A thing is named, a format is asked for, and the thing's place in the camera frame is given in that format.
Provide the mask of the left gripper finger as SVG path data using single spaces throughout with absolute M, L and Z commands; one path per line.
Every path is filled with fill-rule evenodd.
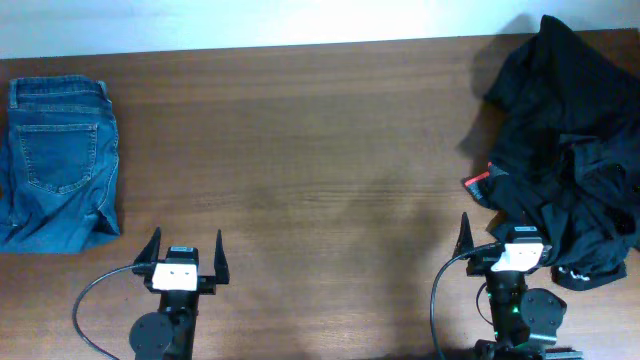
M 135 258 L 135 264 L 151 264 L 158 261 L 159 250 L 161 243 L 161 228 L 157 227 L 147 245 Z
M 230 271 L 223 247 L 222 231 L 217 231 L 214 255 L 215 281 L 218 285 L 230 283 Z

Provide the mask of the black trousers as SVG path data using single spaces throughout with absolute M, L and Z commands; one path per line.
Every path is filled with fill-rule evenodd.
M 490 163 L 527 178 L 568 164 L 587 175 L 619 165 L 639 187 L 639 80 L 561 20 L 541 18 L 485 99 L 506 115 Z

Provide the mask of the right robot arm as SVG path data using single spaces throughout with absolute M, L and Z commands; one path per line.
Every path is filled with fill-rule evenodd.
M 454 257 L 467 262 L 467 276 L 485 279 L 494 330 L 492 341 L 474 345 L 477 359 L 544 359 L 556 344 L 567 305 L 552 292 L 526 284 L 545 250 L 534 226 L 515 226 L 505 241 L 475 246 L 468 216 L 462 215 Z

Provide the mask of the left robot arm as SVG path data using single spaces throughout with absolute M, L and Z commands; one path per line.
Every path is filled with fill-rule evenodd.
M 230 282 L 222 233 L 215 239 L 214 273 L 199 273 L 195 247 L 171 246 L 159 257 L 161 230 L 157 228 L 134 260 L 133 273 L 144 286 L 160 296 L 158 309 L 132 325 L 129 344 L 136 360 L 191 360 L 199 314 L 199 298 L 214 295 L 219 285 Z

